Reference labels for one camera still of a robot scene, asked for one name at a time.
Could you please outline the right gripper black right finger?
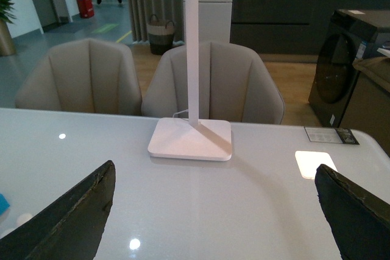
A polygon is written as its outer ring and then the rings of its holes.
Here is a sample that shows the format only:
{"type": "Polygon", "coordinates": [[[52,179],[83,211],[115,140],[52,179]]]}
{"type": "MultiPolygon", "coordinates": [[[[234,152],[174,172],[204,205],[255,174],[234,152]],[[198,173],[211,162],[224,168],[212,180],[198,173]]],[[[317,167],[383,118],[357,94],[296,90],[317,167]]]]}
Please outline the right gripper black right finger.
{"type": "Polygon", "coordinates": [[[389,259],[389,204],[325,164],[314,183],[341,258],[389,259]]]}

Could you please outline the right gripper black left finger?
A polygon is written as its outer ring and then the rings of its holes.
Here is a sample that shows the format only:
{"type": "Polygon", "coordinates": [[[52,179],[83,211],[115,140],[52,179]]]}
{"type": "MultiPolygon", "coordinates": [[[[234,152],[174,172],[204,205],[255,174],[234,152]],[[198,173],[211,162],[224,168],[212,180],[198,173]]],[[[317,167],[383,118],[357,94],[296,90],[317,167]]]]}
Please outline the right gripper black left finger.
{"type": "Polygon", "coordinates": [[[1,239],[1,259],[94,259],[113,205],[116,170],[108,160],[1,239]]]}

